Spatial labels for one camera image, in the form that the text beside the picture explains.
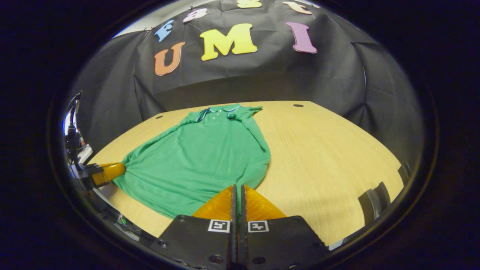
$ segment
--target foam letter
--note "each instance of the foam letter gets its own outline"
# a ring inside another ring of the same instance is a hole
[[[262,6],[260,0],[238,0],[238,7],[247,9],[247,8],[259,8]]]
[[[312,45],[310,37],[308,36],[308,26],[292,22],[286,22],[285,24],[292,28],[293,36],[295,37],[294,50],[309,53],[317,52],[317,48]]]
[[[223,55],[227,55],[232,43],[235,43],[232,49],[234,54],[256,52],[258,49],[252,43],[252,38],[250,37],[251,27],[251,24],[234,25],[226,36],[216,29],[201,33],[200,37],[204,39],[205,47],[205,53],[202,56],[202,60],[207,61],[217,58],[218,52],[214,50],[214,46]]]
[[[305,10],[305,6],[299,5],[295,2],[282,2],[284,4],[287,4],[291,9],[295,10],[296,12],[300,12],[303,14],[311,15],[312,13],[308,10]]]
[[[195,10],[194,12],[192,13],[189,13],[187,15],[187,17],[185,17],[185,19],[183,19],[183,22],[186,23],[186,22],[189,22],[193,19],[198,19],[198,18],[202,18],[203,16],[205,16],[207,14],[207,9],[199,9],[199,10]]]
[[[180,63],[180,56],[181,56],[181,47],[185,44],[185,42],[180,42],[172,46],[173,51],[173,59],[170,65],[165,66],[165,54],[167,53],[167,49],[157,53],[155,55],[155,74],[158,76],[163,76],[174,71]]]
[[[160,29],[158,29],[155,32],[155,35],[158,36],[158,42],[162,41],[164,38],[166,38],[170,34],[170,29],[172,29],[172,22],[173,20],[168,21],[166,24],[164,24]]]

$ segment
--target green polo shirt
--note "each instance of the green polo shirt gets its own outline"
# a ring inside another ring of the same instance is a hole
[[[232,184],[256,188],[270,162],[270,149],[252,117],[261,109],[234,104],[190,112],[129,153],[125,173],[113,182],[170,218],[192,215]]]

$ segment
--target table surface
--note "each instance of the table surface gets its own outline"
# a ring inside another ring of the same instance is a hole
[[[391,200],[402,190],[397,172],[400,162],[379,141],[343,117],[310,101],[241,105],[263,106],[254,119],[272,155],[256,190],[287,216],[302,216],[326,245],[365,225],[358,197],[366,190],[383,181]],[[207,107],[160,113],[113,140],[90,163],[120,162],[143,142],[177,125],[190,111]],[[171,222],[114,184],[101,190],[125,217],[156,237]]]

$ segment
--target black fabric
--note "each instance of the black fabric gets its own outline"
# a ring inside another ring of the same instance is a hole
[[[307,6],[305,15],[278,0],[241,9],[235,0],[212,1],[207,15],[188,23],[187,10],[161,42],[141,31],[109,41],[86,65],[74,87],[83,91],[78,124],[97,152],[140,122],[164,111],[195,106],[263,101],[310,100],[369,132],[401,161],[417,164],[424,144],[423,118],[407,76],[385,48],[339,16]],[[295,51],[285,22],[307,25],[316,54]],[[202,61],[202,32],[226,35],[250,23],[258,51]],[[178,67],[158,76],[154,55],[185,42]]]

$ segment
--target yellow letter m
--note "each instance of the yellow letter m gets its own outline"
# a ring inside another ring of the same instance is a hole
[[[217,58],[218,52],[214,50],[214,46],[220,53],[227,55],[230,47],[232,47],[232,43],[235,43],[232,49],[234,54],[256,52],[257,47],[252,43],[252,38],[250,37],[251,27],[251,24],[234,25],[226,36],[216,29],[201,33],[200,37],[204,39],[205,44],[202,60],[207,61]]]

